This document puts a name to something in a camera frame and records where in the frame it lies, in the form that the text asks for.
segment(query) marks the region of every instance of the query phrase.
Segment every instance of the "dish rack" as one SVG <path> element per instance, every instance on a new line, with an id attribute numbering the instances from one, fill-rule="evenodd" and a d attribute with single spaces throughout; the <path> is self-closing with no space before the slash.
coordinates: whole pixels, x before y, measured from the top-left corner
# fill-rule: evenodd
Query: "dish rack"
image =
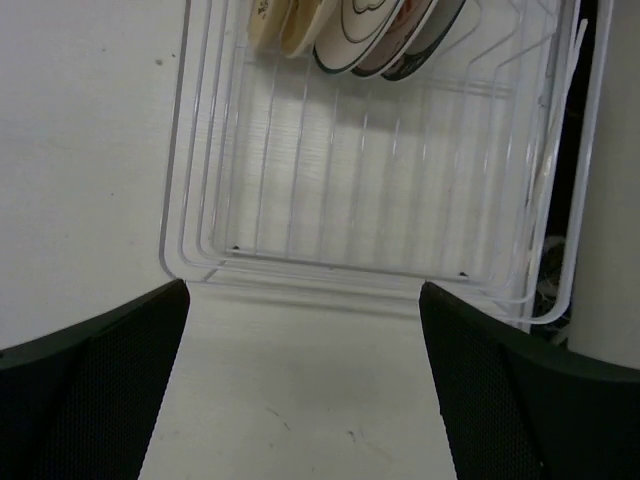
<path id="1" fill-rule="evenodd" d="M 193 283 L 413 306 L 425 279 L 513 324 L 566 309 L 612 1 L 600 2 L 562 282 L 532 318 L 579 0 L 468 0 L 400 83 L 247 44 L 252 0 L 187 0 L 160 259 Z"/>

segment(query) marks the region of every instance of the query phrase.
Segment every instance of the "rack wire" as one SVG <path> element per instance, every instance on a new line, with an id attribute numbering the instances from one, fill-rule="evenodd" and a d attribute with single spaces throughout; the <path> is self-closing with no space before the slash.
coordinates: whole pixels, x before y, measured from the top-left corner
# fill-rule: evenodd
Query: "rack wire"
<path id="1" fill-rule="evenodd" d="M 187 2 L 167 270 L 385 301 L 427 278 L 521 319 L 575 2 L 468 0 L 435 57 L 399 84 L 253 52 L 250 6 Z"/>

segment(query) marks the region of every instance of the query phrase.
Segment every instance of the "white plate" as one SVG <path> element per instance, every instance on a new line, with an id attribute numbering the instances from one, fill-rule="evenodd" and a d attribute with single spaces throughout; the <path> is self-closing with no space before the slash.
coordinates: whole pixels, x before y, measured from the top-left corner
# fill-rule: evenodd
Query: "white plate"
<path id="1" fill-rule="evenodd" d="M 249 43 L 259 50 L 280 34 L 289 9 L 289 0 L 255 0 L 249 19 Z"/>
<path id="2" fill-rule="evenodd" d="M 411 46 L 382 74 L 382 77 L 397 82 L 417 72 L 447 36 L 465 2 L 466 0 L 439 0 Z"/>
<path id="3" fill-rule="evenodd" d="M 380 41 L 404 0 L 339 0 L 313 54 L 327 73 L 354 68 Z"/>
<path id="4" fill-rule="evenodd" d="M 338 0 L 293 0 L 282 31 L 282 51 L 288 58 L 301 55 L 311 45 L 331 14 Z"/>
<path id="5" fill-rule="evenodd" d="M 358 77 L 369 78 L 393 65 L 411 46 L 437 3 L 438 0 L 405 0 L 387 33 L 369 55 L 353 69 L 353 73 Z"/>

